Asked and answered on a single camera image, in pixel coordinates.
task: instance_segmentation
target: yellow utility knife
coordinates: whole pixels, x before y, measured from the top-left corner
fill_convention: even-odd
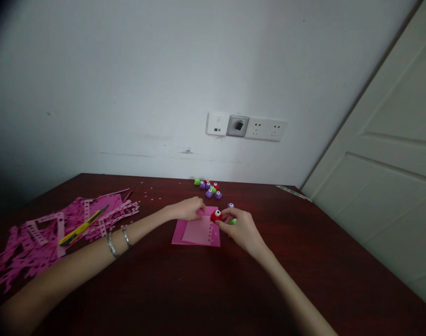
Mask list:
[[[65,237],[63,237],[60,240],[59,245],[62,246],[62,247],[68,247],[68,246],[70,246],[81,234],[84,233],[85,230],[87,230],[90,227],[90,225],[92,225],[94,222],[96,222],[96,220],[102,215],[102,213],[108,207],[109,206],[106,205],[101,210],[98,210],[97,212],[95,212],[95,214],[93,216],[91,216],[88,221],[86,221],[84,224],[82,224],[80,227],[78,227],[72,233],[69,233],[68,235],[66,235]]]

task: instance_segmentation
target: left hand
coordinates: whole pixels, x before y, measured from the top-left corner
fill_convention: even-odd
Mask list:
[[[166,207],[171,218],[184,220],[202,219],[202,216],[196,213],[199,209],[205,213],[204,201],[197,196]]]

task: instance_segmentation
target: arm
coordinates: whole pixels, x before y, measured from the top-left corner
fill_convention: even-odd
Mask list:
[[[222,211],[222,216],[226,218],[226,222],[232,219],[232,216],[237,218],[233,226],[221,221],[216,221],[216,224],[266,270],[282,293],[302,334],[306,336],[337,335],[266,246],[251,214],[228,208]]]
[[[169,205],[127,227],[131,244],[172,219],[200,219],[196,211],[205,204],[199,197]],[[123,231],[112,234],[116,253],[121,256],[128,245]],[[12,335],[30,335],[45,316],[69,293],[115,261],[105,238],[70,254],[29,282],[0,307],[0,319]]]

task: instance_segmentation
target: forearm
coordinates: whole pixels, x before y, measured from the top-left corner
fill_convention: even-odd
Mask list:
[[[262,265],[282,293],[303,335],[337,335],[325,318],[309,301],[284,270],[269,248],[264,246],[254,258]]]
[[[131,244],[161,224],[173,219],[162,209],[127,226]],[[128,245],[123,231],[112,234],[112,243],[118,255]],[[14,335],[29,335],[45,316],[69,293],[97,275],[115,260],[107,240],[101,238],[65,257],[29,282],[21,291],[0,307],[0,317]]]

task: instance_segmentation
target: wrist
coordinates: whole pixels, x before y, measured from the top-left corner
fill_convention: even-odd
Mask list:
[[[259,263],[265,264],[267,261],[274,256],[272,251],[267,247],[267,245],[263,242],[259,248],[257,248],[251,256]]]
[[[164,222],[177,219],[177,215],[175,214],[172,205],[165,206],[163,209],[159,210],[159,213],[161,213],[162,217],[165,219]]]

